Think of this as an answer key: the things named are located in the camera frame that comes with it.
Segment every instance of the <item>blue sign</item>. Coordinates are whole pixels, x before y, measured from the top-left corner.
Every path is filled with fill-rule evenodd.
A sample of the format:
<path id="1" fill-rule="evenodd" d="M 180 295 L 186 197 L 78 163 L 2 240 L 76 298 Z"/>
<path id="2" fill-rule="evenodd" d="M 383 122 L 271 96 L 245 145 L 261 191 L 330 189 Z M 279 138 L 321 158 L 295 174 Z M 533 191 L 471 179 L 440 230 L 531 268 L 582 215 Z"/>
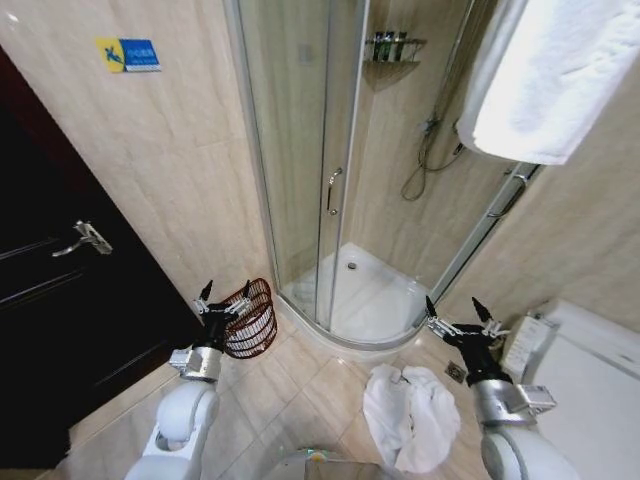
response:
<path id="1" fill-rule="evenodd" d="M 110 72 L 157 72 L 160 62 L 151 40 L 131 38 L 96 38 L 102 58 Z"/>

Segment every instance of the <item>wicker basket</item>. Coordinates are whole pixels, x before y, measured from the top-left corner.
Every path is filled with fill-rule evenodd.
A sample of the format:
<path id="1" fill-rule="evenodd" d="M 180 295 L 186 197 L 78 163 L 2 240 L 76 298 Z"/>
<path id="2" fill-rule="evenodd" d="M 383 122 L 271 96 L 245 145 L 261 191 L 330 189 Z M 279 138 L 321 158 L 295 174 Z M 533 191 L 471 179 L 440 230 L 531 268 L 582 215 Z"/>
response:
<path id="1" fill-rule="evenodd" d="M 224 303 L 234 303 L 242 299 L 238 290 Z M 225 353 L 233 358 L 252 358 L 264 352 L 278 333 L 278 323 L 271 300 L 269 284 L 258 278 L 249 284 L 251 304 L 240 318 L 227 326 Z"/>

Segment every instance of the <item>white toilet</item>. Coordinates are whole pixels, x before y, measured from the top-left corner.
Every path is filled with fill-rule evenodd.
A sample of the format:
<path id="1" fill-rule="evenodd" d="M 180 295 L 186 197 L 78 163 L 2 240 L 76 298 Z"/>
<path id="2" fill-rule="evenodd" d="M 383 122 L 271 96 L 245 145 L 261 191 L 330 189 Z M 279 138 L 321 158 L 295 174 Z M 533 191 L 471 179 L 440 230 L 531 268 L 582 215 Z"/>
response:
<path id="1" fill-rule="evenodd" d="M 549 389 L 558 406 L 538 428 L 583 480 L 640 478 L 639 334 L 553 300 L 514 328 L 502 363 Z"/>

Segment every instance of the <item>shower door frame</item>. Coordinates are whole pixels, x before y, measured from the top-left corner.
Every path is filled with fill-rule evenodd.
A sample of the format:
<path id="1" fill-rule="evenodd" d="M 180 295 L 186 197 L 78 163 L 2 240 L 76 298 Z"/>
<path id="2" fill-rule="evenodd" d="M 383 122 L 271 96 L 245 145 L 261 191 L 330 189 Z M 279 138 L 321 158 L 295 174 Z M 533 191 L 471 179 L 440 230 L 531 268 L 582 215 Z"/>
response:
<path id="1" fill-rule="evenodd" d="M 331 280 L 331 305 L 330 308 L 333 307 L 333 301 L 335 298 L 335 287 L 336 287 L 336 265 L 338 263 L 338 254 L 341 247 L 342 241 L 342 232 L 344 227 L 344 211 L 347 203 L 347 197 L 349 192 L 347 192 L 347 185 L 349 180 L 349 174 L 351 170 L 351 160 L 352 160 L 352 148 L 353 148 L 353 136 L 355 131 L 356 124 L 356 116 L 357 116 L 357 98 L 358 98 L 358 87 L 361 79 L 362 73 L 362 56 L 364 50 L 364 36 L 366 31 L 366 22 L 367 22 L 367 13 L 369 7 L 369 0 L 361 0 L 364 2 L 364 18 L 362 22 L 362 29 L 359 32 L 362 45 L 360 47 L 359 58 L 358 58 L 358 68 L 357 68 L 357 80 L 356 87 L 354 92 L 355 101 L 353 102 L 353 108 L 351 112 L 351 132 L 349 135 L 349 144 L 348 144 L 348 158 L 345 159 L 345 164 L 343 166 L 343 170 L 345 174 L 342 179 L 342 189 L 340 194 L 340 215 L 339 222 L 340 225 L 338 227 L 338 234 L 336 241 L 336 250 L 335 250 L 335 260 L 333 267 L 333 278 Z M 273 234 L 273 224 L 271 222 L 271 210 L 269 208 L 269 197 L 267 194 L 267 184 L 266 184 L 266 176 L 265 170 L 263 167 L 263 158 L 262 158 L 262 150 L 260 146 L 260 137 L 258 132 L 258 124 L 257 124 L 257 116 L 254 107 L 254 98 L 251 87 L 251 79 L 249 75 L 249 65 L 247 60 L 247 52 L 246 45 L 244 42 L 243 36 L 243 27 L 241 20 L 241 13 L 239 9 L 239 0 L 223 0 L 225 16 L 227 20 L 229 40 L 231 44 L 231 52 L 233 56 L 233 63 L 235 66 L 236 77 L 238 81 L 238 90 L 240 96 L 240 102 L 243 110 L 243 117 L 245 121 L 245 125 L 247 128 L 247 140 L 249 143 L 249 149 L 251 152 L 252 158 L 252 167 L 253 173 L 255 176 L 256 187 L 258 190 L 259 198 L 260 198 L 260 211 L 261 218 L 264 226 L 265 238 L 267 240 L 267 247 L 269 251 L 269 267 L 270 273 L 273 277 L 273 281 L 276 287 L 276 293 L 278 296 L 284 301 L 286 306 L 290 308 L 293 312 L 295 312 L 303 321 L 304 324 L 311 328 L 316 333 L 320 334 L 325 339 L 337 344 L 341 347 L 346 347 L 349 349 L 356 349 L 360 351 L 369 351 L 369 352 L 378 352 L 378 351 L 388 351 L 392 349 L 397 349 L 405 344 L 407 344 L 413 337 L 415 337 L 424 326 L 427 318 L 426 311 L 424 315 L 420 315 L 413 322 L 413 328 L 409 330 L 405 335 L 400 338 L 397 338 L 393 341 L 389 342 L 381 342 L 381 343 L 367 343 L 367 342 L 356 342 L 352 340 L 346 340 L 344 338 L 338 337 L 331 332 L 322 328 L 317 321 L 310 319 L 307 314 L 305 314 L 300 308 L 298 308 L 294 302 L 290 301 L 283 292 L 283 285 L 281 285 L 280 277 L 278 275 L 278 264 L 277 264 L 277 256 L 276 256 L 276 248 L 275 248 L 275 239 Z M 323 174 L 324 174 L 324 152 L 323 152 Z M 493 235 L 497 226 L 500 224 L 504 215 L 500 217 L 495 217 L 494 212 L 504 212 L 506 215 L 508 211 L 511 210 L 517 203 L 517 200 L 521 197 L 522 194 L 525 193 L 526 188 L 519 188 L 517 182 L 514 180 L 518 180 L 519 177 L 525 177 L 526 181 L 525 187 L 531 184 L 531 182 L 535 179 L 537 174 L 542 170 L 542 166 L 533 165 L 533 164 L 524 164 L 524 163 L 516 163 L 514 166 L 509 168 L 508 171 L 505 172 L 505 180 L 501 186 L 501 188 L 496 192 L 492 201 L 489 203 L 487 210 L 482 215 L 482 217 L 478 220 L 476 226 L 469 233 L 468 237 L 456 253 L 453 260 L 447 266 L 447 268 L 443 271 L 439 280 L 436 282 L 436 285 L 430 292 L 430 297 L 432 298 L 434 303 L 437 303 L 442 296 L 453 286 L 455 281 L 460 277 L 462 272 L 468 266 L 470 261 L 477 255 L 482 246 L 488 241 L 488 239 Z M 323 182 L 323 188 L 321 189 L 321 202 L 320 202 L 320 215 L 324 214 L 322 210 L 322 200 L 325 199 L 325 189 L 324 189 L 324 178 L 320 179 Z M 318 238 L 318 255 L 316 258 L 316 315 L 317 315 L 317 301 L 318 301 L 318 267 L 320 264 L 320 237 Z"/>

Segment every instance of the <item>toiletry bottle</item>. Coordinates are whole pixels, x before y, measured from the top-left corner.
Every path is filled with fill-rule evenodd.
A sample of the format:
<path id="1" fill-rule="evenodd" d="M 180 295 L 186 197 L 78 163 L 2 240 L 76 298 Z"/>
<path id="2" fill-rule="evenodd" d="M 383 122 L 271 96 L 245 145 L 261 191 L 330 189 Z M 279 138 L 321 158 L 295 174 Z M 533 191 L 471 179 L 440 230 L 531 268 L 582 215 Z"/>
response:
<path id="1" fill-rule="evenodd" d="M 372 60 L 374 62 L 380 61 L 380 50 L 382 48 L 382 38 L 384 37 L 384 33 L 376 32 L 376 35 L 373 39 L 373 57 Z"/>
<path id="2" fill-rule="evenodd" d="M 382 47 L 380 47 L 380 61 L 389 61 L 389 54 L 391 53 L 391 45 L 393 45 L 394 33 L 395 32 L 392 31 L 385 32 L 384 38 L 382 39 Z"/>
<path id="3" fill-rule="evenodd" d="M 404 49 L 404 42 L 407 39 L 407 32 L 398 32 L 396 37 L 396 50 L 394 52 L 394 60 L 399 62 L 402 60 L 402 50 Z"/>

